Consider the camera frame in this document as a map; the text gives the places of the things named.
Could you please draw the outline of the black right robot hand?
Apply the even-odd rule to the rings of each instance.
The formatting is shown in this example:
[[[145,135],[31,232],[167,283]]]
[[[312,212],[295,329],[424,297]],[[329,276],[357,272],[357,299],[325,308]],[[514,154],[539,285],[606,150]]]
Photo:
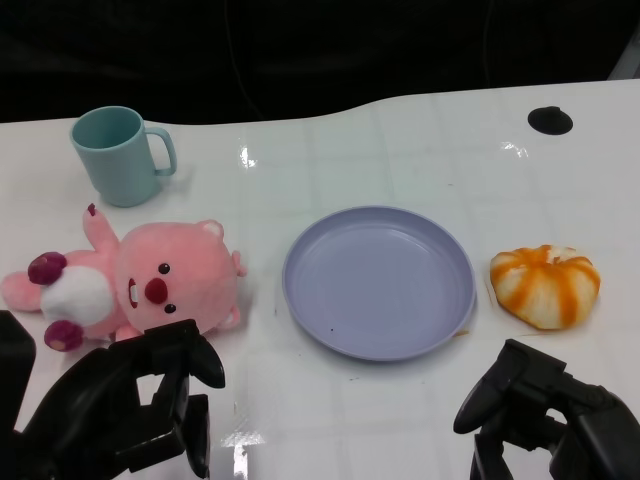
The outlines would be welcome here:
[[[460,407],[457,434],[473,433],[473,479],[509,479],[505,444],[551,455],[554,479],[636,479],[639,422],[599,385],[567,373],[564,362],[514,339]]]

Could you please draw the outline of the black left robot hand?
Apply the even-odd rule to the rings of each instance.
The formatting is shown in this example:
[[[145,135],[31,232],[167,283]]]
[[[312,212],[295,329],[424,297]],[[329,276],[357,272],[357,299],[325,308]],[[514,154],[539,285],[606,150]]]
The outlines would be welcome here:
[[[27,426],[15,428],[36,358],[34,339],[1,313],[1,476],[113,479],[185,454],[210,476],[209,402],[189,380],[225,386],[223,364],[192,320],[96,348],[46,393]]]

